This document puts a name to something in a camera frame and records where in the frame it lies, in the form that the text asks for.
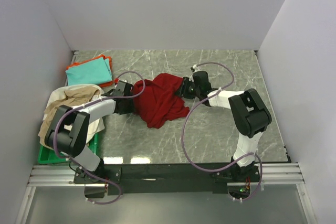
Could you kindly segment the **red t shirt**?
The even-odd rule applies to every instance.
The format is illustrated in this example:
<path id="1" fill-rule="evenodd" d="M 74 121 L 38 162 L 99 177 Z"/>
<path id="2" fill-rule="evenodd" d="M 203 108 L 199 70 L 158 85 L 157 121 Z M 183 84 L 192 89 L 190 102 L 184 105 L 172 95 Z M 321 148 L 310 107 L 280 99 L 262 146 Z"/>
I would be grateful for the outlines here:
<path id="1" fill-rule="evenodd" d="M 135 112 L 149 128 L 159 129 L 166 121 L 184 118 L 190 109 L 175 93 L 183 79 L 161 73 L 153 80 L 138 81 L 133 86 Z"/>

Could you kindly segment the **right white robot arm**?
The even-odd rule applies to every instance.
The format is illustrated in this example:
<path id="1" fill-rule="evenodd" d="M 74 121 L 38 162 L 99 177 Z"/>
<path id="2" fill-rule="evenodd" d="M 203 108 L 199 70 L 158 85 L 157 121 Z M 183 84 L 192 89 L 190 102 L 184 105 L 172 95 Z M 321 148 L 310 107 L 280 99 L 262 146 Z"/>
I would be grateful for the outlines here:
<path id="1" fill-rule="evenodd" d="M 184 77 L 175 93 L 186 99 L 199 98 L 201 104 L 231 110 L 236 129 L 239 131 L 238 143 L 232 157 L 233 166 L 248 168 L 255 160 L 258 142 L 272 122 L 272 117 L 256 89 L 245 91 L 226 91 L 213 88 L 206 71 L 194 72 Z"/>

